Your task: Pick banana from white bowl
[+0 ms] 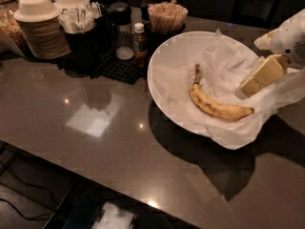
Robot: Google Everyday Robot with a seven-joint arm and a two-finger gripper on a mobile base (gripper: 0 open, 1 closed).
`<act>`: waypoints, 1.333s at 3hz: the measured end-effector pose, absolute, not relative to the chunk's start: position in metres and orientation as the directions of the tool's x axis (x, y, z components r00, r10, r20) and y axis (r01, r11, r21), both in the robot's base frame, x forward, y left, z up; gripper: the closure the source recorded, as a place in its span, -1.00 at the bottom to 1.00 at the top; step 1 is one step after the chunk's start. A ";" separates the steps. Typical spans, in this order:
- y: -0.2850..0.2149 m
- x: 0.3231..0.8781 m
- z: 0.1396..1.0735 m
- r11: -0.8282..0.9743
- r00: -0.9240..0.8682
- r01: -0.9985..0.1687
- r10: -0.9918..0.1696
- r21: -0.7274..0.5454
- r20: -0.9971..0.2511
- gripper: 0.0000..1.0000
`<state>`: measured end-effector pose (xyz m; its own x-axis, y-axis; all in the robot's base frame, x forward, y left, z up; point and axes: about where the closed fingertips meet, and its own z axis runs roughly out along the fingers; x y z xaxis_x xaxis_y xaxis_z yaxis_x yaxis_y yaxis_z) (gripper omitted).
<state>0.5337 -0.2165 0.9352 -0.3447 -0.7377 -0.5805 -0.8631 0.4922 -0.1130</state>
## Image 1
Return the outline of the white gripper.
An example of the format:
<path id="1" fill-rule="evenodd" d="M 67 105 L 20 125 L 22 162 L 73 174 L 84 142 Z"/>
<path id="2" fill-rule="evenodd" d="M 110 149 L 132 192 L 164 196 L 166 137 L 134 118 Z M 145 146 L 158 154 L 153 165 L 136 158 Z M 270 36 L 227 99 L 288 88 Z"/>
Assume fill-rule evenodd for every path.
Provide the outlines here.
<path id="1" fill-rule="evenodd" d="M 258 37 L 254 45 L 278 54 L 258 60 L 234 92 L 239 99 L 249 98 L 275 83 L 287 73 L 289 63 L 295 69 L 305 67 L 305 9 Z"/>

